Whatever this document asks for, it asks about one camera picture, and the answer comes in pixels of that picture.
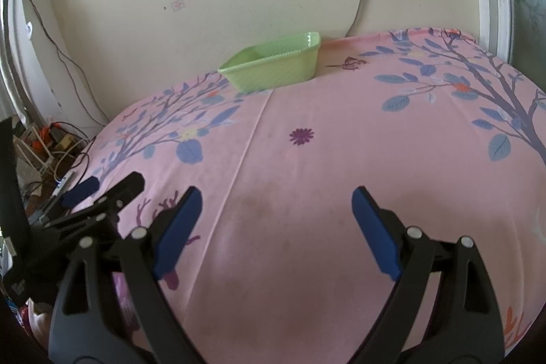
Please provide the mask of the person's left hand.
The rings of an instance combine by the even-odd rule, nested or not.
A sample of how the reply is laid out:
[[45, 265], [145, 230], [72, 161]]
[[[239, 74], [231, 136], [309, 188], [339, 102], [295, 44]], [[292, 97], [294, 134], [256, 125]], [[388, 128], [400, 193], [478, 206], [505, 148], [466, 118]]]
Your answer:
[[53, 307], [28, 299], [26, 305], [21, 308], [20, 314], [27, 334], [44, 350], [48, 350]]

